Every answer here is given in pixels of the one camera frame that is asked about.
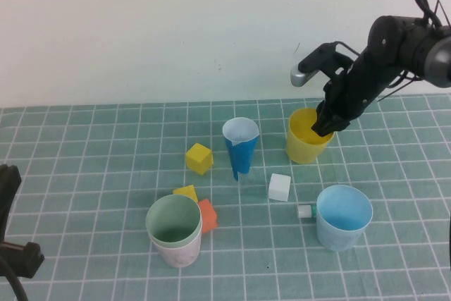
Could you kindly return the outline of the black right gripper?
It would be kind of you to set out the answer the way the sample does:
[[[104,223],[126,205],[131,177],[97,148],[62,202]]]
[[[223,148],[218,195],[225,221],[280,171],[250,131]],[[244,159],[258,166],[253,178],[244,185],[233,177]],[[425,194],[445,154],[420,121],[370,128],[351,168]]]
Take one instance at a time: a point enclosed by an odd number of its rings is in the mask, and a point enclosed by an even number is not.
[[[324,86],[325,98],[311,129],[320,137],[345,130],[401,72],[399,66],[380,66],[359,56]]]

